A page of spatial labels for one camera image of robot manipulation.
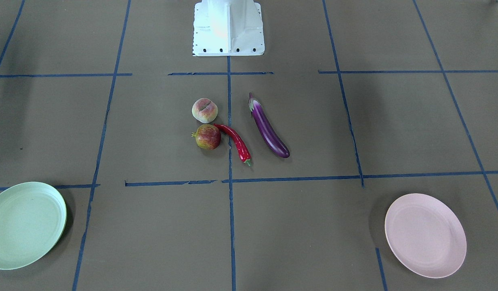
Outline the purple eggplant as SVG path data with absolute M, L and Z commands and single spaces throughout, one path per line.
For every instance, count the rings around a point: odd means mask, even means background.
M 249 93 L 248 107 L 267 147 L 278 157 L 290 157 L 289 149 L 274 131 L 270 121 L 264 113 L 262 105 L 252 93 Z

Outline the peach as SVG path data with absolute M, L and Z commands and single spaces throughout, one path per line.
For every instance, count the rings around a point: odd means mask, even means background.
M 208 124 L 217 118 L 218 107 L 212 100 L 200 98 L 193 104 L 191 112 L 197 121 Z

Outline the pink plate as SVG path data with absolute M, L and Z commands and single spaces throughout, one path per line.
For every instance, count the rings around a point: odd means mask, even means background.
M 456 214 L 430 195 L 411 193 L 391 203 L 384 232 L 397 260 L 426 278 L 446 278 L 467 256 L 465 230 Z

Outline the red apple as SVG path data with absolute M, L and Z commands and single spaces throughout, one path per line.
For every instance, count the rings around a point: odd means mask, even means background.
M 221 133 L 217 127 L 211 124 L 200 125 L 191 134 L 198 147 L 205 150 L 214 150 L 221 143 Z

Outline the green plate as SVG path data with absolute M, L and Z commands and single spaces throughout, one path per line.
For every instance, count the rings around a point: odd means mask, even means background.
M 67 206 L 60 192 L 42 182 L 25 182 L 0 193 L 0 270 L 26 267 L 60 240 Z

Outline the red chili pepper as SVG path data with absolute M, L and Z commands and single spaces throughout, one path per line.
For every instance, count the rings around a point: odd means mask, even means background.
M 251 154 L 241 136 L 234 129 L 232 129 L 232 127 L 229 127 L 225 124 L 214 123 L 213 125 L 217 127 L 222 133 L 228 135 L 232 139 L 236 146 L 238 157 L 240 158 L 240 160 L 247 166 L 251 167 Z

